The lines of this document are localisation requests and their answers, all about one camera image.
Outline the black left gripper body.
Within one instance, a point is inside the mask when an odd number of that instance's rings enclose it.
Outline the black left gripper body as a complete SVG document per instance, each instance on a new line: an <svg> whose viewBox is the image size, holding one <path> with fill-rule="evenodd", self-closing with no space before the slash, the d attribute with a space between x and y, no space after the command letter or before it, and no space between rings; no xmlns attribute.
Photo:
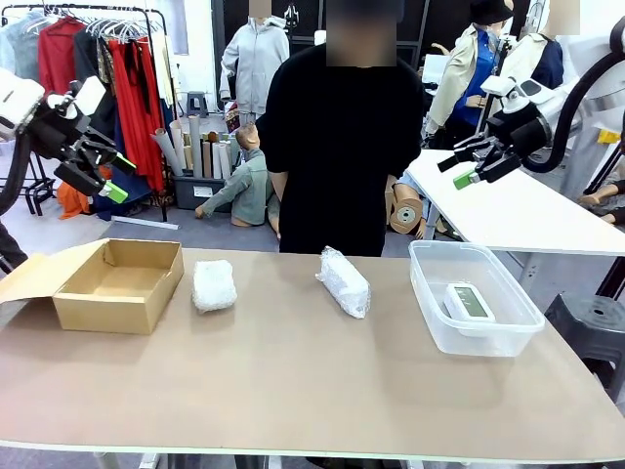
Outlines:
<svg viewBox="0 0 625 469"><path fill-rule="evenodd" d="M89 161L81 145L93 141L115 148L115 143L91 125L92 118L75 105L50 107L42 103L28 124L32 148L59 161Z"/></svg>

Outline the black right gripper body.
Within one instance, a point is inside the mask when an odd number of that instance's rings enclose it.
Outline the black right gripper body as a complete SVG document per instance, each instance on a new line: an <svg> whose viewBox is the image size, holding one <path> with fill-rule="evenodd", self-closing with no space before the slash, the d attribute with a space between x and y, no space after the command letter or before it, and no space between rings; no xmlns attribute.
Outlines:
<svg viewBox="0 0 625 469"><path fill-rule="evenodd" d="M503 149L520 158L546 147L551 135L545 119L534 111L497 112L487 119L487 128Z"/></svg>

